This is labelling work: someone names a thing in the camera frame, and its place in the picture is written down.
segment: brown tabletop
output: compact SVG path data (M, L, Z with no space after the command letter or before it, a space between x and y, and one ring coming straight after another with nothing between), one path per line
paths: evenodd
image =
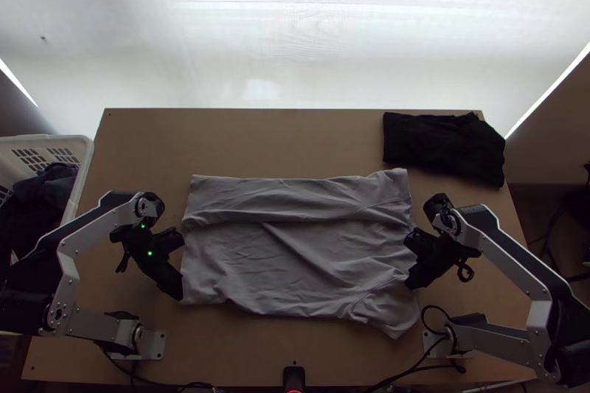
M462 114L464 111L403 111ZM78 214L95 207L111 189L151 191L166 211L158 232L180 226L192 174L269 178L369 175L381 161L383 111L108 109ZM424 201L446 192L456 206L486 204L517 241L524 237L510 192L443 175L410 170L418 226L429 229ZM78 304L106 312L125 310L167 331L164 358L142 363L138 374L165 383L202 380L219 386L278 386L282 368L305 367L309 385L372 385L409 368L423 354L421 324L394 341L375 328L349 321L257 316L231 305L181 306L130 263L115 274L122 247L108 238L77 260ZM171 263L180 267L182 249ZM491 322L523 327L530 307L486 259L471 260L469 283L449 271L419 290L420 305L436 304L452 316L485 313ZM467 373L421 372L405 383L459 383L530 379L528 369L477 354ZM90 341L33 338L23 378L83 383L127 383Z

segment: black cloth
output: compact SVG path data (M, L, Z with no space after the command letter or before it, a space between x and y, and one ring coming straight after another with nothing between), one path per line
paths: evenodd
M383 115L383 161L504 185L506 140L473 112L461 116Z
M0 207L0 276L8 272L12 251L21 259L59 227L77 171L73 164L53 163L14 183L13 194Z

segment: black cable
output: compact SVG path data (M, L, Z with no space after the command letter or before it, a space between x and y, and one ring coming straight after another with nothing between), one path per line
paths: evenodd
M416 372L423 372L425 370L435 370L435 369L455 369L459 373L465 373L465 367L460 366L454 359L451 359L450 364L441 364L441 365L433 365L433 366L424 366L419 367L419 365L424 362L424 360L430 355L430 352L440 343L446 341L448 339L447 333L439 330L434 330L432 327L426 324L425 314L428 310L435 309L440 311L443 315L446 316L447 320L451 320L451 317L446 313L444 309L439 307L438 305L426 305L422 311L420 312L420 319L422 320L422 324L424 327L433 335L441 336L437 341L434 342L422 355L422 357L414 363L409 369L404 372L398 373L397 375L391 376L390 378L383 379L382 381L376 383L374 386L368 388L367 393L373 393L376 390L379 390L382 387L388 386L391 383L394 383L396 380L403 378L404 376L411 375L412 373ZM457 335L455 335L454 330L452 327L448 328L451 331L453 336L453 346L451 348L451 354L455 352L455 346L457 345Z
M420 357L420 359L414 364L412 365L409 369L407 369L404 372L398 373L397 375L391 376L389 378L383 379L382 381L376 383L374 386L369 387L369 389L367 390L367 393L373 393L375 390L379 390L381 387L385 387L388 386L390 383L395 382L396 380L403 378L404 376L410 375L411 373L414 373L416 371L416 368L418 368L418 366L424 362L424 360L428 357L428 355L430 354L430 352L432 351L432 349L434 349L438 344L440 344L443 341L446 341L448 338L445 336L443 336L442 338L438 339L437 341L434 342L434 344L432 344L425 352L424 354Z
M106 356L106 358L108 359L108 361L111 364L113 364L116 368L118 368L121 372L125 373L127 376L132 376L133 379L140 380L140 381L145 382L145 383L148 383L148 384L150 384L152 386L170 387L172 385L172 384L166 384L166 383L156 382L154 380L145 379L145 378L142 378L139 375L135 375L131 371L127 370L125 367L121 367L115 361L113 361L112 359L110 359L106 353L105 353L105 356Z
M189 382L188 384L185 384L180 389L178 389L178 393L182 393L184 390L190 389L192 387L196 387L198 389L213 389L213 390L215 390L215 387L207 382Z
M106 358L108 359L108 361L111 364L113 364L116 368L118 368L119 371L121 371L121 372L125 373L127 376L129 376L132 389L135 389L134 380L136 380L136 379L140 380L144 383L150 384L152 386L159 386L159 387L174 387L174 386L176 386L175 384L161 383L161 382L156 382L154 380L145 379L145 378L142 378L141 376L137 375L135 373L135 371L137 370L138 364L135 364L135 363L139 363L139 361L134 361L133 362L134 366L131 367L131 370L127 370L125 367L120 366L115 361L110 359L105 352L103 352L103 353L105 354ZM202 389L212 389L213 391L225 393L223 390L216 388L215 386L213 386L212 384L210 384L208 382L200 382L200 381L189 382L188 384L185 384L185 385L179 387L178 392L179 393L183 392L185 389L188 389L190 387L197 387L197 388L202 388Z
M429 327L428 324L426 324L426 320L425 320L424 316L426 315L427 311L429 311L430 309L433 309L433 308L435 310L440 311L443 315L445 315L449 321L451 320L451 317L448 315L448 313L446 313L441 307L439 307L438 305L429 304L429 305L426 305L422 309L422 311L420 312L420 319L422 320L422 324L423 324L424 328L426 328L433 335L447 336L446 332L433 330L432 328Z

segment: gray t-shirt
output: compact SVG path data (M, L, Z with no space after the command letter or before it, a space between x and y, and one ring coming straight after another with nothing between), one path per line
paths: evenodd
M404 169L329 179L194 175L184 214L184 304L336 317L397 338L418 319Z

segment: white laundry basket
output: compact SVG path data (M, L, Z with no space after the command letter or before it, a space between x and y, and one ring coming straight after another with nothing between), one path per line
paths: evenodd
M61 225L76 216L94 143L83 135L20 135L0 137L0 206L10 197L13 184L35 176L52 162L72 163L78 174Z

